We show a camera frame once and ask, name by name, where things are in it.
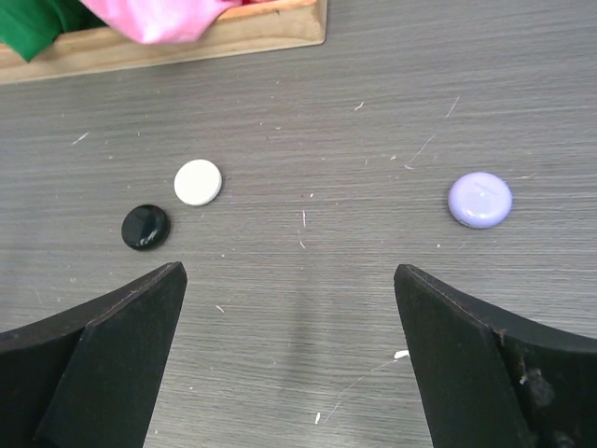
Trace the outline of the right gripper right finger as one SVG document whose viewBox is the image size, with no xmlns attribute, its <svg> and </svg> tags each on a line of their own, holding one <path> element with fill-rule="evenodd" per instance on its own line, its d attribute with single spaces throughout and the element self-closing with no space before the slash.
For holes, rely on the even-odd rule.
<svg viewBox="0 0 597 448">
<path fill-rule="evenodd" d="M 596 342 L 408 264 L 397 309 L 436 447 L 596 445 Z"/>
</svg>

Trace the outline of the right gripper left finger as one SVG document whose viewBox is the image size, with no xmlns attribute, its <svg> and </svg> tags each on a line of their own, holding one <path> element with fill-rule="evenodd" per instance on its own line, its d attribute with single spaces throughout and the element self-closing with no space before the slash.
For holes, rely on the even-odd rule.
<svg viewBox="0 0 597 448">
<path fill-rule="evenodd" d="M 1 334 L 4 447 L 141 447 L 187 287 L 182 263 Z"/>
</svg>

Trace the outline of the black earbud case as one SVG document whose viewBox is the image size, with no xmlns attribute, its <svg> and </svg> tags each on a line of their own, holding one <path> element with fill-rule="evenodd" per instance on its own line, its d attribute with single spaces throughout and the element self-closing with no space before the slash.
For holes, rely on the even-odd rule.
<svg viewBox="0 0 597 448">
<path fill-rule="evenodd" d="M 123 219 L 121 238 L 124 244 L 136 251 L 152 250 L 168 238 L 172 223 L 167 213 L 154 204 L 134 207 Z"/>
</svg>

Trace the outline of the purple earbud case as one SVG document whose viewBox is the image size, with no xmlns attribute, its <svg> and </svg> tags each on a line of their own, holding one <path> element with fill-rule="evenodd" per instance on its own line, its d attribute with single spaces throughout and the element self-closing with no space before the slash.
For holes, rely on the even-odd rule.
<svg viewBox="0 0 597 448">
<path fill-rule="evenodd" d="M 451 186 L 448 207 L 452 217 L 472 229 L 489 229 L 509 215 L 513 195 L 499 176 L 475 172 L 463 175 Z"/>
</svg>

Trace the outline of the white earbud case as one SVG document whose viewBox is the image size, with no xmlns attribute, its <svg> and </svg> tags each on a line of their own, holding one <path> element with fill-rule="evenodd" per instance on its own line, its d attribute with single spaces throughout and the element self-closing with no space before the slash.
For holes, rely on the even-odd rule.
<svg viewBox="0 0 597 448">
<path fill-rule="evenodd" d="M 199 159 L 185 163 L 174 177 L 174 193 L 184 204 L 203 206 L 210 203 L 222 187 L 223 177 L 211 161 Z"/>
</svg>

